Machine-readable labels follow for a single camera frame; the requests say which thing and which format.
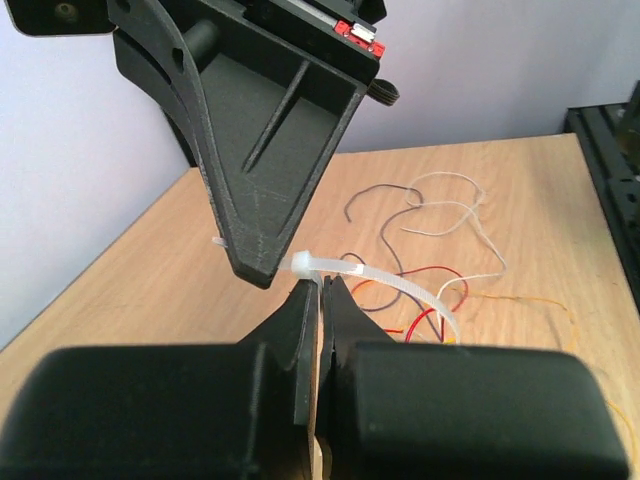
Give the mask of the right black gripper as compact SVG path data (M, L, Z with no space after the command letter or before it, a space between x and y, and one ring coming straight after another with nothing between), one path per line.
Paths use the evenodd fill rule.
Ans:
M110 33L120 73L180 131L234 273L268 288L376 76L382 1L9 1L30 36Z

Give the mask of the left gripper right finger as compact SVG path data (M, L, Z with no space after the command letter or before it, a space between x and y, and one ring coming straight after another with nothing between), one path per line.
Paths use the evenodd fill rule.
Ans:
M319 435L334 479L626 479L589 368L559 351L400 343L322 289Z

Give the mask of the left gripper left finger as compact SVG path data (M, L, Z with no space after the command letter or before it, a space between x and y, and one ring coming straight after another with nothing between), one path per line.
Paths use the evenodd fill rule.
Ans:
M243 339L58 349L1 431L5 479L308 479L319 288Z

